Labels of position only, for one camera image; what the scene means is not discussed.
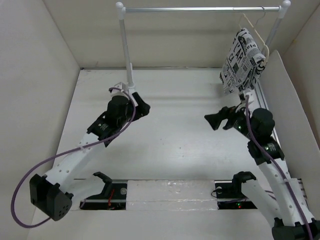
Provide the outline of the newspaper print trousers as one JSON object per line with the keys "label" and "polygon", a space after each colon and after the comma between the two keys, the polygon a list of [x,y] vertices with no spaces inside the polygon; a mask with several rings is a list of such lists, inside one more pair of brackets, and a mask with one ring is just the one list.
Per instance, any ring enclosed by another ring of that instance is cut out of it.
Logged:
{"label": "newspaper print trousers", "polygon": [[254,90],[268,59],[269,56],[262,53],[249,30],[241,28],[233,39],[219,74],[224,94]]}

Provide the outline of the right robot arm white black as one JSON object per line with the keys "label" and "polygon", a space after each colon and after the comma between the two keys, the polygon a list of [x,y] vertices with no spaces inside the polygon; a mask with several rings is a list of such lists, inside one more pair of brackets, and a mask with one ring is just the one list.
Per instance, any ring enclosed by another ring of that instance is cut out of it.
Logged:
{"label": "right robot arm white black", "polygon": [[250,113],[245,108],[225,106],[204,118],[213,130],[226,120],[224,130],[234,128],[249,140],[248,152],[271,188],[264,190],[253,173],[240,171],[232,180],[215,185],[216,197],[230,199],[235,208],[245,199],[251,201],[267,220],[275,240],[318,240],[320,222],[310,212],[298,179],[291,177],[285,155],[272,137],[273,114],[264,108]]}

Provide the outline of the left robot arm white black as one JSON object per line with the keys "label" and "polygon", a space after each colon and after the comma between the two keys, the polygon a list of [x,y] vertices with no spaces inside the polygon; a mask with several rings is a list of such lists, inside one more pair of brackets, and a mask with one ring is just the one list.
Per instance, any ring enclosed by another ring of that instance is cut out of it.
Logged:
{"label": "left robot arm white black", "polygon": [[54,221],[62,219],[76,202],[73,181],[94,154],[150,112],[150,105],[137,92],[114,91],[106,111],[87,128],[78,147],[66,151],[63,160],[44,175],[35,174],[29,181],[31,203]]}

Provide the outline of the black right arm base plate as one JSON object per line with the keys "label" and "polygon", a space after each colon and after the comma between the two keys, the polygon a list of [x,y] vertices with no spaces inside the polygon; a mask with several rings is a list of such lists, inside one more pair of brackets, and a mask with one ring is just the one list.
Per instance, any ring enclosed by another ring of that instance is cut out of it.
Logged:
{"label": "black right arm base plate", "polygon": [[211,196],[216,200],[218,210],[257,209],[251,200],[234,190],[231,180],[215,180]]}

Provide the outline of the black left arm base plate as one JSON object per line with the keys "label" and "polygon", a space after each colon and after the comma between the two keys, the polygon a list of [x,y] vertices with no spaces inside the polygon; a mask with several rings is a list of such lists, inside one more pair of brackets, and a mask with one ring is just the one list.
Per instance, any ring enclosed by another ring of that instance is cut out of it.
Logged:
{"label": "black left arm base plate", "polygon": [[105,186],[100,194],[92,195],[79,204],[81,210],[126,210],[127,180],[113,180],[112,185]]}

